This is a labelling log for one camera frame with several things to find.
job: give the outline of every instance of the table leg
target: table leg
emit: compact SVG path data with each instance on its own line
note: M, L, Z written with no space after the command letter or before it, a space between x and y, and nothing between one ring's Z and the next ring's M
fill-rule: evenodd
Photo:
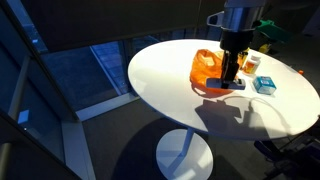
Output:
M212 152L194 129L177 129L159 141L156 159L167 179L208 179L213 168Z

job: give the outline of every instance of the small box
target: small box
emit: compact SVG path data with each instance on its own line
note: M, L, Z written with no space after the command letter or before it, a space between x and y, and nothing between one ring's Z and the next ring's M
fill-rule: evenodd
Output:
M277 89L271 77L257 76L253 81L253 86L258 93L271 95Z

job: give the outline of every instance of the green object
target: green object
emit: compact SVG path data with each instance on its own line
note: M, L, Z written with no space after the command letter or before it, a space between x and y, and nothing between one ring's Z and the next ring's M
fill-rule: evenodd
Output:
M270 40L286 43L291 38L291 33L274 25L271 20L260 20L261 25L256 27L256 30L267 36Z

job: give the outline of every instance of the floor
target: floor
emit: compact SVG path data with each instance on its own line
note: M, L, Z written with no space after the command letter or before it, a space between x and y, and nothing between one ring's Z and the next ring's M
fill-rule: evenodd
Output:
M273 45L273 53L277 53L272 56L295 70L303 70L303 76L320 93L317 47L320 47L319 39L298 35L288 44ZM157 142L170 130L184 129L142 100L85 121L83 126L98 180L165 179L155 160ZM251 141L200 135L215 157L210 179L262 179L272 166ZM287 141L282 139L275 143L281 146Z

